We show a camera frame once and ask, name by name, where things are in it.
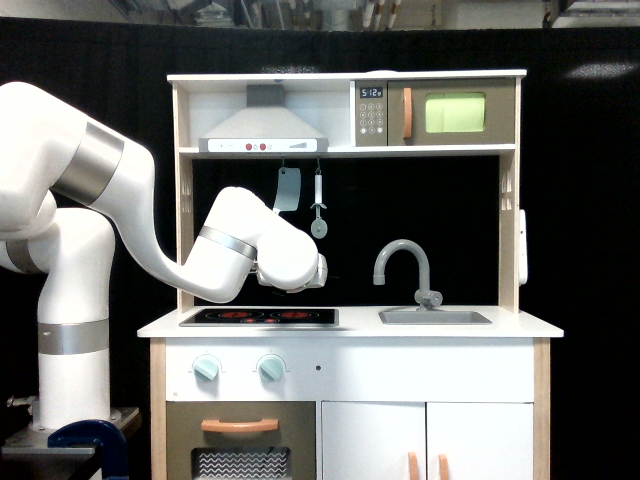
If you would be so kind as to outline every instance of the green screen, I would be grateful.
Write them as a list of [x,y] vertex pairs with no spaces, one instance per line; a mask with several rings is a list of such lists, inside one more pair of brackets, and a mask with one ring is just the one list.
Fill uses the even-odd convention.
[[427,133],[484,131],[484,93],[430,93],[425,106]]

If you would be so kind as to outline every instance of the gray faucet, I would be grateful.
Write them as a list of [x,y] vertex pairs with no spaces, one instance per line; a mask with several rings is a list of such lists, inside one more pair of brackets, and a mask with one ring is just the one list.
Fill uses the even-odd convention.
[[394,240],[380,250],[373,268],[373,284],[384,285],[384,269],[387,266],[387,261],[398,250],[408,250],[418,260],[420,282],[418,291],[414,295],[416,302],[420,304],[418,310],[431,310],[442,305],[442,294],[429,288],[429,260],[427,260],[427,254],[424,253],[420,245],[411,240]]

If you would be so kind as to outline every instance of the mint green knob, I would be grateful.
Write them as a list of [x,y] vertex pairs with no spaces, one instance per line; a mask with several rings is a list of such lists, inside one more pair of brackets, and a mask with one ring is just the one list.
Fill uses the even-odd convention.
[[210,382],[218,375],[220,362],[213,355],[201,355],[193,362],[193,374],[200,382]]
[[258,374],[265,382],[276,382],[284,373],[284,361],[277,355],[265,355],[258,360]]

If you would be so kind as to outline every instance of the oven window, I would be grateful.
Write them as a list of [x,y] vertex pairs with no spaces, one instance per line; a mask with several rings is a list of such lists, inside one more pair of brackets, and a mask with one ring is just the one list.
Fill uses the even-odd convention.
[[485,128],[485,94],[429,93],[425,115],[427,133],[482,132]]
[[287,447],[194,448],[194,480],[291,479]]

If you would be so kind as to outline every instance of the microwave door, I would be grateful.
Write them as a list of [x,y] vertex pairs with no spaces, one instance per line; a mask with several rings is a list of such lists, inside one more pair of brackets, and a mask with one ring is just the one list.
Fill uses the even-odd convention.
[[390,146],[515,142],[513,79],[390,81]]

